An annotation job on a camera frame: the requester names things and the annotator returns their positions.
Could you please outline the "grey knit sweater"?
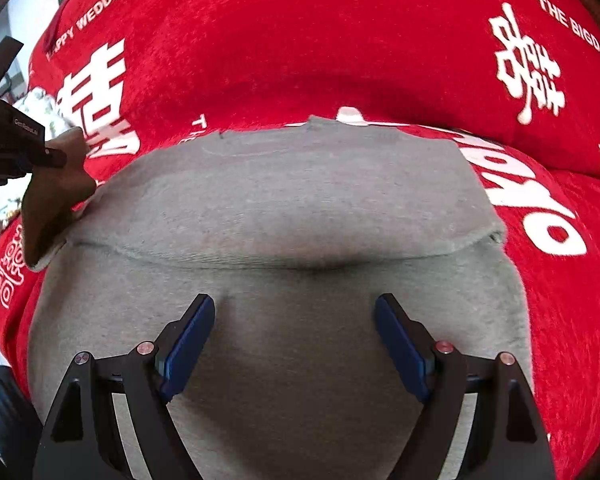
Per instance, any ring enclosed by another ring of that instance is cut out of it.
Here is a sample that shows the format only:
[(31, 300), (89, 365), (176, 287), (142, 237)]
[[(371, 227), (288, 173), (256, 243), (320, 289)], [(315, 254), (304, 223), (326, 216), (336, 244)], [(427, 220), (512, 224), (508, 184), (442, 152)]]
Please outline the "grey knit sweater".
[(531, 370), (506, 229), (450, 140), (312, 118), (154, 151), (101, 186), (50, 259), (28, 381), (116, 356), (206, 294), (216, 320), (170, 412), (207, 479), (383, 479), (419, 406), (376, 333), (390, 292), (435, 337)]

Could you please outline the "white floral quilt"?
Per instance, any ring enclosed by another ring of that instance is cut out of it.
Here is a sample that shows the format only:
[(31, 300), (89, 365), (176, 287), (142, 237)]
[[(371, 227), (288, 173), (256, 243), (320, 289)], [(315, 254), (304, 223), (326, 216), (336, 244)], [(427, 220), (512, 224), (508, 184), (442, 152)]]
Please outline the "white floral quilt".
[[(50, 142), (73, 127), (61, 113), (55, 98), (40, 87), (34, 88), (15, 102), (15, 108), (45, 127), (45, 142)], [(20, 211), (30, 180), (30, 176), (25, 176), (0, 186), (0, 234)]]

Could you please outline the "red wedding bedspread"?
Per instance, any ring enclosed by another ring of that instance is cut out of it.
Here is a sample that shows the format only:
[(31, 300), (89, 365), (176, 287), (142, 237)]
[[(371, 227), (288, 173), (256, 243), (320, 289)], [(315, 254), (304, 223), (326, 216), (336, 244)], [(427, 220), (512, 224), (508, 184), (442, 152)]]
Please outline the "red wedding bedspread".
[(559, 478), (600, 476), (600, 26), (579, 0), (65, 0), (24, 66), (104, 183), (304, 122), (456, 142), (508, 229)]

